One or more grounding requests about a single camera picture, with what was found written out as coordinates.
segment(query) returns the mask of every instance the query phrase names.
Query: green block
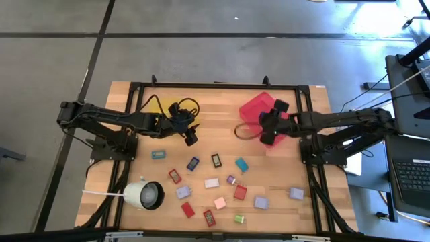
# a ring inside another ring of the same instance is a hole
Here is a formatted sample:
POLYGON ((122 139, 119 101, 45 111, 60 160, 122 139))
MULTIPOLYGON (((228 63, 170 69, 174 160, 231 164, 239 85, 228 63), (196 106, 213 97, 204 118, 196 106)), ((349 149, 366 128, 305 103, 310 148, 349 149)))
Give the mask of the green block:
POLYGON ((234 216, 234 221, 237 222, 237 223, 243 223, 244 220, 245 220, 245 218, 242 215, 236 215, 236 216, 234 216))

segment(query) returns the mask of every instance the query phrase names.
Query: concrete floor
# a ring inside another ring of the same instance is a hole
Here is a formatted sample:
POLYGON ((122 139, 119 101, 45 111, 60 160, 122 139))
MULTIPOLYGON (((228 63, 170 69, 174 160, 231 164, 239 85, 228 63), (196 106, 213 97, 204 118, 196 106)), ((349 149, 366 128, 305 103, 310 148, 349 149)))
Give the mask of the concrete floor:
MULTIPOLYGON (((2 1, 0 32, 98 32, 107 5, 107 0, 2 1)), ((107 32, 408 34, 401 28, 404 15, 416 10, 404 1, 400 6, 331 0, 123 0, 116 2, 107 32)), ((429 26, 416 21, 413 33, 424 36, 429 26)), ((0 163, 0 234, 31 228, 62 139, 55 122, 59 104, 77 97, 94 43, 92 38, 0 38, 0 146, 28 156, 24 163, 0 163)), ((260 83, 268 75, 272 83, 327 86, 336 112, 362 92, 362 83, 384 76, 386 55, 404 54, 414 46, 413 39, 105 39, 87 101, 103 106, 111 81, 149 81, 152 74, 161 82, 232 83, 260 83)), ((350 108, 376 95, 369 93, 350 108)), ((77 136, 90 137, 79 131, 77 136)), ((73 227, 89 153, 73 142, 48 230, 73 227)), ((376 211, 387 211, 377 193, 351 188, 351 196, 361 232, 430 240, 423 225, 374 217, 376 211)))

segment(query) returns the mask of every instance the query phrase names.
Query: white block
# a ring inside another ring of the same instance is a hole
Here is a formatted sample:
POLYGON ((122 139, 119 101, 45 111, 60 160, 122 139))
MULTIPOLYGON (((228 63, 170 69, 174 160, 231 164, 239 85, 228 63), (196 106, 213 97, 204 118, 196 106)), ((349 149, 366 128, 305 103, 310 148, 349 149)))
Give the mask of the white block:
POLYGON ((218 181, 218 178, 204 180, 205 188, 216 188, 218 186, 220 186, 220 181, 218 181))

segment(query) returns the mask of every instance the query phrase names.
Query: white cable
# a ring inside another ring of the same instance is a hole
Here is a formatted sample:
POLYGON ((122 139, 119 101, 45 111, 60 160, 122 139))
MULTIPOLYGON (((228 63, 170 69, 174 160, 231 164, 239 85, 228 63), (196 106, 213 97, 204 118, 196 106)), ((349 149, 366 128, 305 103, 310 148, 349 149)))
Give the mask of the white cable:
POLYGON ((366 106, 366 105, 370 104, 371 102, 373 102, 373 101, 377 100, 378 98, 380 98, 380 97, 382 97, 382 96, 386 95, 387 93, 390 93, 391 91, 394 91, 397 87, 400 87, 401 85, 405 84, 406 82, 408 82, 409 80, 411 80, 412 78, 414 78, 415 76, 417 76, 419 73, 422 73, 423 71, 427 70, 429 67, 430 67, 430 65, 429 65, 429 66, 427 66, 427 67, 425 67, 425 68, 424 68, 424 69, 422 69, 421 71, 419 71, 419 72, 415 73, 414 75, 411 75, 408 79, 406 79, 406 80, 402 81, 402 82, 401 82, 401 83, 399 83, 397 86, 395 86, 395 87, 393 87, 392 89, 388 90, 387 92, 383 93, 383 94, 382 94, 382 95, 380 95, 379 97, 376 97, 376 98, 374 98, 374 99, 372 99, 372 100, 368 101, 367 103, 365 103, 365 104, 361 105, 360 107, 358 107, 358 108, 356 108, 356 109, 354 109, 354 110, 359 110, 360 108, 362 108, 362 107, 364 107, 364 106, 366 106))
POLYGON ((90 193, 90 194, 98 194, 98 195, 106 195, 106 196, 124 196, 123 194, 115 194, 111 192, 94 192, 89 190, 82 190, 83 193, 90 193))

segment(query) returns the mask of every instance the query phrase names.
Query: light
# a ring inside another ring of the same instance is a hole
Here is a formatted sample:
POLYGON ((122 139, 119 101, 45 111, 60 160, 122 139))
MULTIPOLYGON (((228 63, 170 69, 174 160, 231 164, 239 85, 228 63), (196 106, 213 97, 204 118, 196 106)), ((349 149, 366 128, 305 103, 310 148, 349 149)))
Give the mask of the light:
POLYGON ((157 209, 164 200, 164 190, 156 181, 145 181, 143 177, 138 182, 127 184, 124 189, 124 201, 147 210, 157 209))

